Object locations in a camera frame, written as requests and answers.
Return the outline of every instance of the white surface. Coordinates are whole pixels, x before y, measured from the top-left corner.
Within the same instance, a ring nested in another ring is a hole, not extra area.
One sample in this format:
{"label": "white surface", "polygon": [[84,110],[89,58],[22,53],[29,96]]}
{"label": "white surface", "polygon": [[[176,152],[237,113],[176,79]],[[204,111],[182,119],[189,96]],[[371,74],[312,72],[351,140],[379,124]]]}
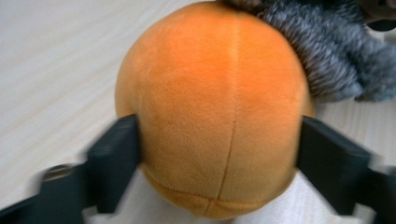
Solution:
{"label": "white surface", "polygon": [[[155,21],[194,1],[0,0],[0,209],[34,193],[34,176],[82,152],[115,118],[122,57]],[[318,116],[396,165],[396,102],[322,106]],[[367,217],[366,210],[358,212]],[[332,214],[298,175],[247,216],[196,219],[161,199],[139,173],[120,214],[94,223],[361,223]]]}

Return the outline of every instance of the gray knitted yarn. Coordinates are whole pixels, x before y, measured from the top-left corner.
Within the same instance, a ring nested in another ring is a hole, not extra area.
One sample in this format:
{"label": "gray knitted yarn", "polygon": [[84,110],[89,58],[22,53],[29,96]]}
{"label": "gray knitted yarn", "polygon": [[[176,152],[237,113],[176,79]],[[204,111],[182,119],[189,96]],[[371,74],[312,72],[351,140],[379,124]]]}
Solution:
{"label": "gray knitted yarn", "polygon": [[285,36],[320,102],[396,96],[396,47],[368,35],[355,0],[221,0]]}

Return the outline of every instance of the stuffed toy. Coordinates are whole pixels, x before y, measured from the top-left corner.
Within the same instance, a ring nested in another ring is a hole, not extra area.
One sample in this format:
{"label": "stuffed toy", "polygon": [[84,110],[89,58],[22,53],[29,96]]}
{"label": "stuffed toy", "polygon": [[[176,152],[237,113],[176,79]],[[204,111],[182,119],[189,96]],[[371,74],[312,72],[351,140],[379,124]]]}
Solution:
{"label": "stuffed toy", "polygon": [[[355,5],[301,2],[192,4],[127,53],[117,114],[137,115],[140,168],[168,202],[215,219],[259,209],[296,173],[314,98],[394,96],[395,68],[384,56],[394,48],[363,34]],[[361,37],[341,35],[344,24]]]}

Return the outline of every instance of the gray yarn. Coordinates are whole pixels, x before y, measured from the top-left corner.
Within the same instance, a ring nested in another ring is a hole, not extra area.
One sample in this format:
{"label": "gray yarn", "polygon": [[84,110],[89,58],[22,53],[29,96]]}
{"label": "gray yarn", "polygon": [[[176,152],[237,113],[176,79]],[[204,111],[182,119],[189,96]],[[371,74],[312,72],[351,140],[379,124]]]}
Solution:
{"label": "gray yarn", "polygon": [[221,0],[276,28],[299,55],[320,102],[396,96],[396,47],[367,34],[355,0]]}

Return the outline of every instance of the orange plush ball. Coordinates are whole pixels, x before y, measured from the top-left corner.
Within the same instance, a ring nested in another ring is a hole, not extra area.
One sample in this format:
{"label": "orange plush ball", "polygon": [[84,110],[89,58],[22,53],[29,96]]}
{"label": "orange plush ball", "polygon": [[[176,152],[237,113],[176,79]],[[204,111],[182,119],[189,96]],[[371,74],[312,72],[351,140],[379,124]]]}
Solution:
{"label": "orange plush ball", "polygon": [[149,183],[169,202],[218,219],[256,210],[288,187],[302,114],[313,115],[288,41],[218,2],[184,7],[136,41],[116,107],[119,117],[138,117]]}

